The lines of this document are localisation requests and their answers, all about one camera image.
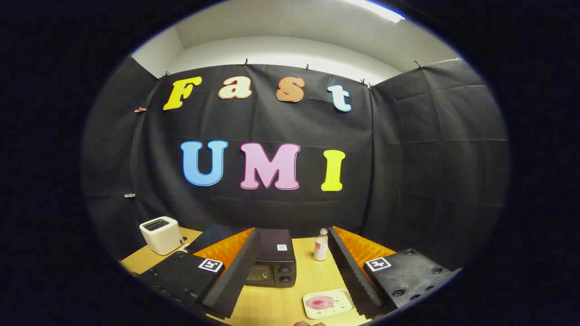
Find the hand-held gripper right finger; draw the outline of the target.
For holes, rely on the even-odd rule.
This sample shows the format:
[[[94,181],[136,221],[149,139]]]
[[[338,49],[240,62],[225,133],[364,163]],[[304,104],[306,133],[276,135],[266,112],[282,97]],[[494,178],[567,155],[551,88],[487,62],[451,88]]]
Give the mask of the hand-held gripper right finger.
[[[328,248],[357,313],[367,319],[401,312],[461,272],[417,249],[396,252],[336,226],[328,228]]]

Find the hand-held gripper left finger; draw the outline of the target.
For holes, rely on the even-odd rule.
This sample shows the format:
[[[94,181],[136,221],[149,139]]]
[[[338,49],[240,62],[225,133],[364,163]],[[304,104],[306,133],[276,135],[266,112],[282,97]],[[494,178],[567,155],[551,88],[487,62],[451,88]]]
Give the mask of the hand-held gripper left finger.
[[[192,314],[229,318],[260,246],[260,229],[250,228],[195,253],[178,250],[136,278]]]

